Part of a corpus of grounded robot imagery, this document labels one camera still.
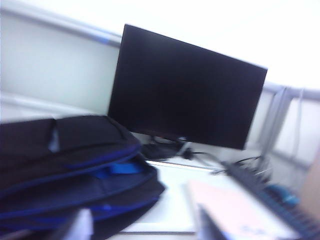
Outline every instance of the monitor base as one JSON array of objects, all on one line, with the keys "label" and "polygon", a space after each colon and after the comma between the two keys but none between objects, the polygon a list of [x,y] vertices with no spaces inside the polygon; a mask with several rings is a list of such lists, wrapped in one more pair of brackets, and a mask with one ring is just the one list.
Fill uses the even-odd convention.
[{"label": "monitor base", "polygon": [[151,137],[148,144],[144,144],[141,148],[141,153],[150,160],[163,161],[175,156],[181,156],[185,147],[188,147],[188,142],[175,140],[170,143],[162,143]]}]

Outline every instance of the black monitor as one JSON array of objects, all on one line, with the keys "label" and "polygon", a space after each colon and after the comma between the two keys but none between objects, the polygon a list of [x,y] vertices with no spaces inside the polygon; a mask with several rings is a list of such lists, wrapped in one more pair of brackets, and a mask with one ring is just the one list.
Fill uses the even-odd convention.
[{"label": "black monitor", "polygon": [[243,149],[266,74],[125,25],[108,115],[135,133]]}]

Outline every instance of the pink notebook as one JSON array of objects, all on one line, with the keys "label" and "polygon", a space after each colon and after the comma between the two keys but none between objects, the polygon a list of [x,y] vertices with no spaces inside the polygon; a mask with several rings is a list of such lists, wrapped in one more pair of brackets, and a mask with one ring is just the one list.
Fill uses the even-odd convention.
[{"label": "pink notebook", "polygon": [[265,229],[245,193],[223,189],[200,181],[190,181],[188,190],[200,227],[199,205],[230,240],[275,240]]}]

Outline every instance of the backpack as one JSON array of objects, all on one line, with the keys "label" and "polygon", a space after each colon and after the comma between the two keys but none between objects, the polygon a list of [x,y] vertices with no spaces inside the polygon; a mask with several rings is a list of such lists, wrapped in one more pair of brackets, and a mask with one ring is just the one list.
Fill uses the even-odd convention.
[{"label": "backpack", "polygon": [[1,124],[0,237],[27,229],[41,239],[82,208],[94,239],[121,231],[164,191],[140,148],[105,115]]}]

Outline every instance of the blue mouse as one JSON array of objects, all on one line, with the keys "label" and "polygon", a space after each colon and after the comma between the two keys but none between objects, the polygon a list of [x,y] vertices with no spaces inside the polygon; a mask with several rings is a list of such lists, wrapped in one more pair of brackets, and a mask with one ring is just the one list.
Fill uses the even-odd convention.
[{"label": "blue mouse", "polygon": [[287,205],[288,207],[295,207],[300,203],[300,199],[289,191],[285,186],[278,184],[270,184],[265,187],[265,189],[274,195],[281,203]]}]

